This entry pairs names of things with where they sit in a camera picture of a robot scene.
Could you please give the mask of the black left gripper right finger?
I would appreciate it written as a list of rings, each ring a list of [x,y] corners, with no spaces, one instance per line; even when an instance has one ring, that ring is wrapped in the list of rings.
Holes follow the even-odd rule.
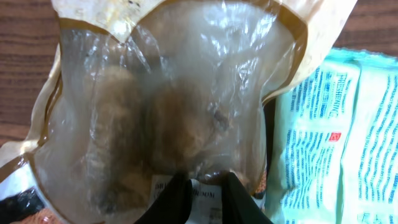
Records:
[[[221,194],[223,224],[273,224],[234,173],[228,172],[224,176]]]

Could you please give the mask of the brown white snack packet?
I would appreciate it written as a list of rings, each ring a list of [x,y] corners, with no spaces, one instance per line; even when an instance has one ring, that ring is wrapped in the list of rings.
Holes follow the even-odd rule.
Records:
[[[1,147],[2,223],[135,223],[176,174],[186,222],[251,196],[264,106],[307,78],[354,1],[53,1],[60,38],[27,137]]]

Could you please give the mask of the teal white wet wipes pack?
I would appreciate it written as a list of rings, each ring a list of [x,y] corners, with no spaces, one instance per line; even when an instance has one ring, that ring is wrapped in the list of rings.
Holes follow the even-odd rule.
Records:
[[[333,49],[277,97],[265,213],[274,223],[397,224],[397,59]]]

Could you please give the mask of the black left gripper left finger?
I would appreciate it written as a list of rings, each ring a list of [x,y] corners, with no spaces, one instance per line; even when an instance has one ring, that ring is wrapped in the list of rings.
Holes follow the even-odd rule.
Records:
[[[193,201],[191,180],[176,174],[156,201],[135,224],[184,224],[190,216]]]

